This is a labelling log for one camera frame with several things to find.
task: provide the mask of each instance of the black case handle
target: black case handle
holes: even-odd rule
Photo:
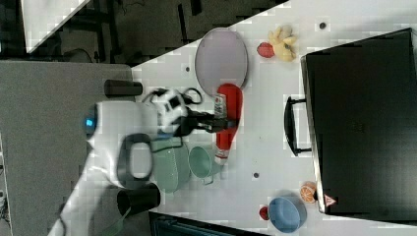
[[[299,153],[305,151],[311,151],[311,148],[298,148],[297,147],[297,135],[295,131],[295,120],[294,120],[294,111],[292,110],[292,105],[297,103],[306,102],[306,99],[292,99],[291,96],[288,97],[287,103],[285,105],[284,112],[284,130],[285,136],[288,141],[289,147],[295,156],[298,156]]]

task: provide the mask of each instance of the green mug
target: green mug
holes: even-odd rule
[[[221,171],[221,165],[215,162],[215,149],[211,146],[193,147],[188,155],[191,172],[200,179],[204,185],[212,184],[214,175]]]

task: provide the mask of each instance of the red sticker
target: red sticker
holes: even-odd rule
[[[326,207],[330,207],[336,203],[336,200],[332,199],[331,197],[325,195]]]

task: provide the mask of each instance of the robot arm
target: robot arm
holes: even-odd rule
[[[201,102],[175,89],[160,88],[147,98],[103,101],[89,111],[85,127],[92,151],[49,236],[88,235],[89,222],[109,186],[141,188],[152,171],[151,141],[188,136],[194,129],[213,133],[235,124],[191,110],[188,104]]]

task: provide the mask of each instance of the blue bowl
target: blue bowl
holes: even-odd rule
[[[268,208],[269,219],[282,233],[292,233],[303,225],[307,218],[304,204],[296,197],[279,197]]]

